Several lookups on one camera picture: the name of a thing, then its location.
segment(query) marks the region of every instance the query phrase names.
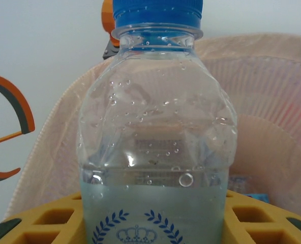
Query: white wall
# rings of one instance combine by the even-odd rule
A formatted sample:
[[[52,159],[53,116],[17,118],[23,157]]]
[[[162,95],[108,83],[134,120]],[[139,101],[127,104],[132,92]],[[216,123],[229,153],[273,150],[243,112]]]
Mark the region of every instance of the white wall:
[[[204,0],[206,37],[285,32],[301,35],[301,0]],[[23,167],[34,141],[64,90],[102,60],[108,35],[102,0],[0,0],[0,76],[28,100],[36,130],[0,144],[0,171]],[[0,137],[19,130],[0,95]],[[0,221],[20,174],[0,182]]]

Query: blue bottle cap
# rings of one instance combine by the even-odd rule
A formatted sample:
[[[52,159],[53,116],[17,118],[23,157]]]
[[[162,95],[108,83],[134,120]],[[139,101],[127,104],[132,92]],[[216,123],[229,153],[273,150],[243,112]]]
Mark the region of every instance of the blue bottle cap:
[[[113,0],[115,27],[145,23],[200,28],[203,0]]]

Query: plastic water bottle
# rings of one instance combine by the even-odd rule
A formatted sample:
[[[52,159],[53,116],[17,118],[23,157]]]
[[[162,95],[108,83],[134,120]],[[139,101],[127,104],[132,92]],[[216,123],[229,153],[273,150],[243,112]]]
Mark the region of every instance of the plastic water bottle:
[[[220,243],[236,114],[194,51],[202,0],[114,0],[120,51],[79,116],[87,242]]]

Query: beige woven hat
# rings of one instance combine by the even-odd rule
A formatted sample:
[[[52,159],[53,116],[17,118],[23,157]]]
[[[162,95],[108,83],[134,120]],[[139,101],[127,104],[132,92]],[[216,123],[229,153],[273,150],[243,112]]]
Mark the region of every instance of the beige woven hat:
[[[196,51],[238,113],[232,174],[255,177],[272,204],[301,215],[301,36],[257,34],[203,39]],[[90,69],[51,111],[23,169],[6,217],[79,191],[77,114],[108,66]]]

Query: bottle neck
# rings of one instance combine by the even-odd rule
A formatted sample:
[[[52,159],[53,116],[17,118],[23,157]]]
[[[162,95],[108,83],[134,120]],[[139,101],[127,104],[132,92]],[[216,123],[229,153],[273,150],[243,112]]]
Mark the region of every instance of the bottle neck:
[[[120,52],[168,51],[191,52],[194,50],[195,35],[174,28],[131,28],[119,35]]]

